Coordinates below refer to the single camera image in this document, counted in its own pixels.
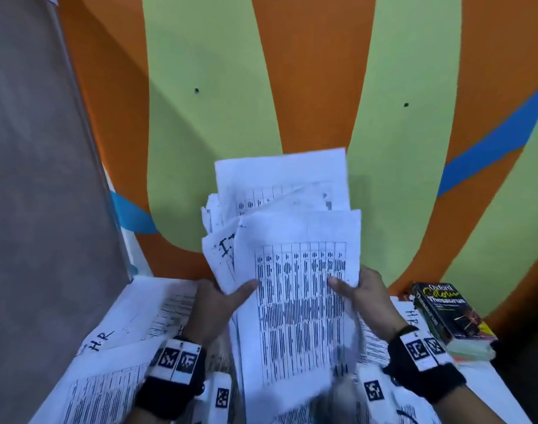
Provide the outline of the person's right hand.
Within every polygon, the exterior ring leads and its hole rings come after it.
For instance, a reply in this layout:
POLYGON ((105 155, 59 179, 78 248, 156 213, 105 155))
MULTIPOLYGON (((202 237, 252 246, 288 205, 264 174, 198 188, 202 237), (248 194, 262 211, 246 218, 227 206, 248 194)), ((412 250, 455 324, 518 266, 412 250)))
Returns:
POLYGON ((380 273, 365 265, 359 269, 358 298, 351 301, 373 334, 391 342, 408 324, 391 301, 380 273))

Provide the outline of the person's left hand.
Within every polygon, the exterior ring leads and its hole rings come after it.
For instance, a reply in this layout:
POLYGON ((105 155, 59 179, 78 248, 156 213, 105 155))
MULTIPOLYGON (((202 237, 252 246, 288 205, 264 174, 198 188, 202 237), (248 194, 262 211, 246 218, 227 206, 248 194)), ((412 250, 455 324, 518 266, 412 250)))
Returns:
POLYGON ((236 312, 226 310, 226 295, 218 290, 212 281, 199 281, 192 311, 182 336, 204 348, 214 342, 236 312))

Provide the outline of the bundle of printed paper sheets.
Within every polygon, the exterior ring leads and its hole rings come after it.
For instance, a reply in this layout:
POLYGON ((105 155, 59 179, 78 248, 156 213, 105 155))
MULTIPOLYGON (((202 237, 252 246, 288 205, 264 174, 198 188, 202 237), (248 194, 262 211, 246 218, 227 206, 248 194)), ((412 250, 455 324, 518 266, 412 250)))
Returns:
POLYGON ((228 424, 315 424, 310 401, 350 376, 358 323, 327 279, 357 285, 361 211, 345 149, 223 159, 203 210, 202 253, 221 290, 258 287, 230 319, 228 424))

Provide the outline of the person's right forearm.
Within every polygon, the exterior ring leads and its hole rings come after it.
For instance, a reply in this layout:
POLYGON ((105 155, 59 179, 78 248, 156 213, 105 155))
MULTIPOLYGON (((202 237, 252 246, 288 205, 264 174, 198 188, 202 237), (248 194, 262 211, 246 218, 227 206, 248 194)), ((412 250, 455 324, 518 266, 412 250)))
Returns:
POLYGON ((433 405, 442 424, 506 424, 466 385, 433 405))

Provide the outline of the person's left forearm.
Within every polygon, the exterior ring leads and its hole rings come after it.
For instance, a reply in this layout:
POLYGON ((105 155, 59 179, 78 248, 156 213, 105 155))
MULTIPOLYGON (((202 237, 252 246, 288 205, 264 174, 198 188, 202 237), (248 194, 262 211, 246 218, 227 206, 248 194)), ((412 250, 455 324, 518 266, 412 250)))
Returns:
POLYGON ((148 410, 133 407, 127 414, 122 424, 175 424, 175 419, 163 419, 159 418, 148 410))

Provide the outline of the handwritten printed paper sheet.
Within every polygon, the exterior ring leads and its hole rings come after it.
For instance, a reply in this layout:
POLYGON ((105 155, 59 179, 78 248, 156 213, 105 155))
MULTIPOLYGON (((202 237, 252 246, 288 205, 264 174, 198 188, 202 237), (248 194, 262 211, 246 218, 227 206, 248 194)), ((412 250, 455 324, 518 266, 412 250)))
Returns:
POLYGON ((181 335, 192 310, 197 282, 135 276, 77 355, 151 339, 181 335))
MULTIPOLYGON (((454 359, 429 330, 425 317, 413 302, 400 300, 396 297, 391 297, 391 301, 407 323, 416 328, 416 331, 411 334, 403 335, 402 342, 419 370, 425 370, 427 365, 455 364, 454 359)), ((358 318, 363 338, 363 349, 359 355, 359 362, 376 363, 381 366, 388 365, 390 356, 387 343, 373 334, 360 315, 358 318)))

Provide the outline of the thick black paperback book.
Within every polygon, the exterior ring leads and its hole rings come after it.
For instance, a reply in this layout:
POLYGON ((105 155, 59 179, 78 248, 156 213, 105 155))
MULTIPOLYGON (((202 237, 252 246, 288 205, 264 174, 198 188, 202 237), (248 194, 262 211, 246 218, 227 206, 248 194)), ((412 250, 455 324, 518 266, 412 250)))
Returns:
POLYGON ((416 307, 427 315, 437 335, 449 347, 490 347, 497 336, 477 311, 449 283, 413 283, 416 307))

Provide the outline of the pastel sticky note pad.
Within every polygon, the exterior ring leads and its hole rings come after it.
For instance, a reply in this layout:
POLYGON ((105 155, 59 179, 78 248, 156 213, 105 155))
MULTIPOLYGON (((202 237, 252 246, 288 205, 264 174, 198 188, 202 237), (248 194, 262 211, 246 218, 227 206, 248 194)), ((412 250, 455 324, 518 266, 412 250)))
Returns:
POLYGON ((445 349, 455 360, 461 361, 491 361, 496 352, 492 344, 498 341, 495 336, 452 338, 445 344, 445 349))

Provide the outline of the printed table paper sheet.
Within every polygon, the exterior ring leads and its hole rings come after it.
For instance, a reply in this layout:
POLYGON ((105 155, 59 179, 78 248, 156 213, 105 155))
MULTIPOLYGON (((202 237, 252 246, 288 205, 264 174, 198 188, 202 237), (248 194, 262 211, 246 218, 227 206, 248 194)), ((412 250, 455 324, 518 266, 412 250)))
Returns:
POLYGON ((28 424, 122 424, 163 339, 74 358, 28 424))

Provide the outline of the blank white paper sheet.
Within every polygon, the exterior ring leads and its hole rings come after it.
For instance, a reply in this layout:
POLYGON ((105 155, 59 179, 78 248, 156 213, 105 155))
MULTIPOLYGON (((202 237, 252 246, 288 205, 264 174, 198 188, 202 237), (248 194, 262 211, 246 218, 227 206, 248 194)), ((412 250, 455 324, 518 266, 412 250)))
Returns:
POLYGON ((490 362, 458 361, 468 387, 506 424, 532 424, 526 412, 490 362))

